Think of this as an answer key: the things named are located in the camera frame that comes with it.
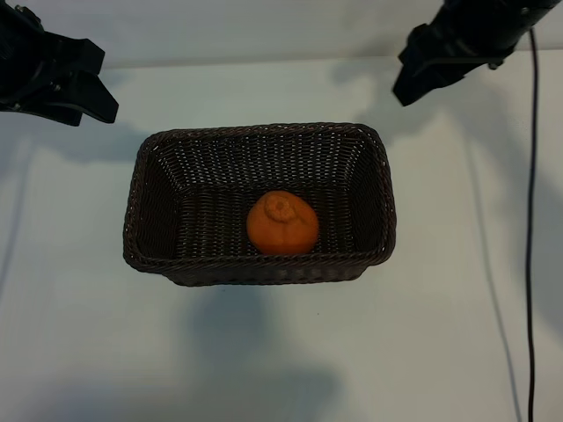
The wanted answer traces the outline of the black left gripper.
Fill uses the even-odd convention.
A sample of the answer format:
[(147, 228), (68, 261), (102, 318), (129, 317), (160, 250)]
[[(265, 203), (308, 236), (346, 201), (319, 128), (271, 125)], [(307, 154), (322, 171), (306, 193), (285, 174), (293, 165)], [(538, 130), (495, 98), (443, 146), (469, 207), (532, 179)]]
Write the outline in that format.
[(26, 7), (1, 2), (1, 110), (23, 113), (77, 127), (82, 115), (112, 124), (119, 104), (99, 77), (105, 51), (91, 40), (63, 37), (57, 61), (75, 72), (62, 85), (62, 104), (48, 105), (57, 90), (47, 80), (53, 54), (40, 18)]

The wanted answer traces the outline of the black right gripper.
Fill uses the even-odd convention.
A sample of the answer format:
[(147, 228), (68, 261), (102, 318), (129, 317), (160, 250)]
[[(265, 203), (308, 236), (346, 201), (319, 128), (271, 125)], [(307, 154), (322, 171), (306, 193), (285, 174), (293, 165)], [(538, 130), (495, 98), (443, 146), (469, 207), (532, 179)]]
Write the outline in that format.
[(523, 1), (446, 1), (432, 25), (409, 33), (392, 93), (409, 106), (479, 66), (498, 67), (523, 34)]

